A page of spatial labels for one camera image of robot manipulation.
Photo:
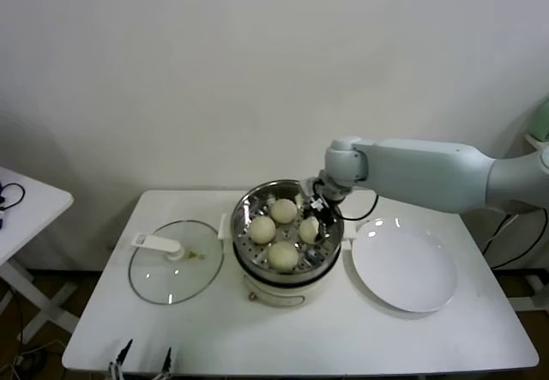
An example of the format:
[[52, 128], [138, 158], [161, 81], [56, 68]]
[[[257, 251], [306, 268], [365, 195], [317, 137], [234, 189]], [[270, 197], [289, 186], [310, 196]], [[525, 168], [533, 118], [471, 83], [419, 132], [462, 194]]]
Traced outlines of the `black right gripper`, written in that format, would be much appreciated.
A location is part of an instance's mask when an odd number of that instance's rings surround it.
[[344, 188], [328, 175], [306, 178], [301, 181], [301, 194], [305, 202], [301, 206], [302, 218], [315, 215], [319, 222], [314, 237], [315, 244], [322, 244], [330, 237], [329, 227], [343, 221], [339, 205], [344, 201]]

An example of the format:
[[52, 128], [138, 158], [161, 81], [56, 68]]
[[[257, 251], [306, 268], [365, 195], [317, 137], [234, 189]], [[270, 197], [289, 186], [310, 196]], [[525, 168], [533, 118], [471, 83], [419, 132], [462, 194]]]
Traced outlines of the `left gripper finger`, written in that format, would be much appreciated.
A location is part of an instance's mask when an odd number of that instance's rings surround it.
[[156, 376], [156, 380], [170, 380], [172, 378], [172, 349], [169, 348], [162, 365], [160, 373]]
[[108, 371], [106, 375], [107, 379], [124, 380], [123, 364], [132, 346], [132, 343], [133, 340], [130, 339], [128, 343], [118, 353], [118, 356], [108, 365]]

